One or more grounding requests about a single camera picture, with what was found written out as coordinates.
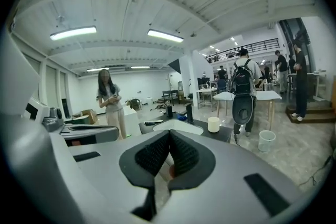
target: white trash bin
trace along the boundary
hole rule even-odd
[[[259,145],[258,149],[262,152],[270,150],[272,144],[275,141],[275,133],[269,130],[264,130],[259,133]]]
[[[147,97],[147,104],[148,104],[148,108],[151,110],[151,109],[154,109],[154,106],[153,106],[153,98],[151,97]]]

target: white cup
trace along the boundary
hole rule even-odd
[[[208,131],[211,133],[217,133],[219,131],[219,118],[208,118]]]

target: black backpack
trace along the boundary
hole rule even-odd
[[[255,87],[253,74],[247,66],[250,61],[251,59],[247,59],[243,66],[234,63],[235,71],[232,76],[230,91],[234,95],[250,94]]]

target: black railing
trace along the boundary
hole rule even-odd
[[[280,46],[279,46],[279,42],[277,38],[268,39],[268,40],[236,47],[230,50],[218,52],[218,53],[209,55],[208,57],[205,57],[205,59],[209,63],[212,63],[212,62],[222,61],[228,58],[233,58],[235,56],[239,56],[239,52],[242,48],[247,49],[248,52],[251,53],[251,52],[260,52],[260,51],[265,51],[265,50],[276,49],[276,48],[280,48]]]

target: wooden step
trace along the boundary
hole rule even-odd
[[[300,122],[297,118],[292,117],[291,113],[286,113],[292,123],[334,123],[336,122],[336,114],[334,113],[311,113],[306,114]]]
[[[293,114],[295,112],[295,106],[288,105],[286,107],[286,113]],[[307,108],[306,114],[331,114],[334,113],[334,108],[321,107],[321,108]]]

